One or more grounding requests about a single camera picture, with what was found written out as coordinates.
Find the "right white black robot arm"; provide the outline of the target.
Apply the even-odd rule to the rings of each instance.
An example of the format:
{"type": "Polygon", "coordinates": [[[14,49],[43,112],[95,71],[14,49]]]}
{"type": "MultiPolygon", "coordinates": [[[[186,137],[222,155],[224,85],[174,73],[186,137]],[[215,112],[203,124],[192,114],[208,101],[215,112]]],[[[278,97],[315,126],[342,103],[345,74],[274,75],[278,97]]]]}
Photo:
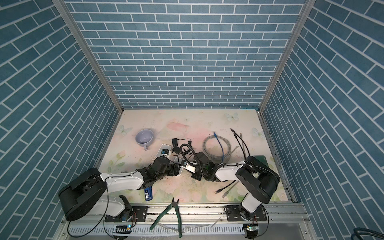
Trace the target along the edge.
{"type": "Polygon", "coordinates": [[[217,164],[199,152],[193,158],[192,166],[195,173],[207,182],[235,181],[241,183],[248,193],[239,205],[241,217],[250,221],[256,215],[261,204],[268,204],[276,192],[280,177],[265,165],[261,159],[265,156],[248,156],[239,163],[217,164]]]}

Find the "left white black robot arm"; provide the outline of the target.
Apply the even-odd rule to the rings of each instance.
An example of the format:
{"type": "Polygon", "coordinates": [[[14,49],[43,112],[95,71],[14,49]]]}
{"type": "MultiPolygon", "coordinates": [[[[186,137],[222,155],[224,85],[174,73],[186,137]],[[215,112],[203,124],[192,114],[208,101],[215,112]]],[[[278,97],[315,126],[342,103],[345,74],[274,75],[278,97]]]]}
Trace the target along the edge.
{"type": "Polygon", "coordinates": [[[73,222],[91,212],[95,205],[101,206],[100,199],[106,191],[143,190],[165,177],[178,176],[180,170],[180,164],[164,156],[155,158],[149,166],[132,173],[107,174],[91,168],[63,187],[58,197],[66,220],[73,222]]]}

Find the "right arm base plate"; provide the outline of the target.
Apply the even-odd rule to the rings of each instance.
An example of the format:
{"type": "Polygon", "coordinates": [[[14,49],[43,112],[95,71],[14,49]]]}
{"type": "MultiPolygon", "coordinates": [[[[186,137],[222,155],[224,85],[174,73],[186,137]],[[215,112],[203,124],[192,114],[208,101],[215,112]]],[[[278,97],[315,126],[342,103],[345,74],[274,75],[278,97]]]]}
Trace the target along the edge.
{"type": "Polygon", "coordinates": [[[242,205],[227,205],[224,207],[228,222],[238,221],[266,221],[267,214],[262,206],[249,212],[242,205]]]}

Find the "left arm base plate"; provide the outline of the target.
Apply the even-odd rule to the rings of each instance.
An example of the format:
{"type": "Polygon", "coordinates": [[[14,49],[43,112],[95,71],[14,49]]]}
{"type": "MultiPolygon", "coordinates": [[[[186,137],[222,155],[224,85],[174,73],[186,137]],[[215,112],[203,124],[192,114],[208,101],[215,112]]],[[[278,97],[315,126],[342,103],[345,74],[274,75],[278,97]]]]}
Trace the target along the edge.
{"type": "Polygon", "coordinates": [[[147,206],[133,206],[130,209],[125,208],[116,217],[106,215],[106,223],[137,223],[145,222],[147,217],[148,207],[147,206]]]}

